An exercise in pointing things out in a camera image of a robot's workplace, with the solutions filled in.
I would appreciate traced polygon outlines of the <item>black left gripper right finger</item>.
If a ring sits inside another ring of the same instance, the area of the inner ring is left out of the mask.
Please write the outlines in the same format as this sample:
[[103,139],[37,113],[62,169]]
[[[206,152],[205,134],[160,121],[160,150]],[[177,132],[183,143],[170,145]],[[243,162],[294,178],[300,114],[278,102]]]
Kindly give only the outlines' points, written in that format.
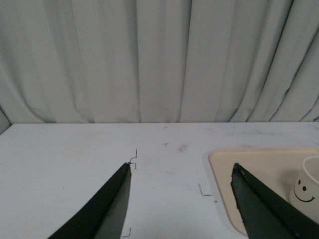
[[319,225],[235,163],[231,188],[250,239],[317,239]]

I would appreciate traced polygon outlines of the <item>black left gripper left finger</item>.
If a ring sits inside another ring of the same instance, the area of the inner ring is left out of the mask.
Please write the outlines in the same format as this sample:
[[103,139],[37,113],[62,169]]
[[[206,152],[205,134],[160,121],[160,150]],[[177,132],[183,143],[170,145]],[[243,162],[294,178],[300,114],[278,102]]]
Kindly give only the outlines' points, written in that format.
[[131,187],[131,167],[124,163],[100,190],[51,239],[119,239]]

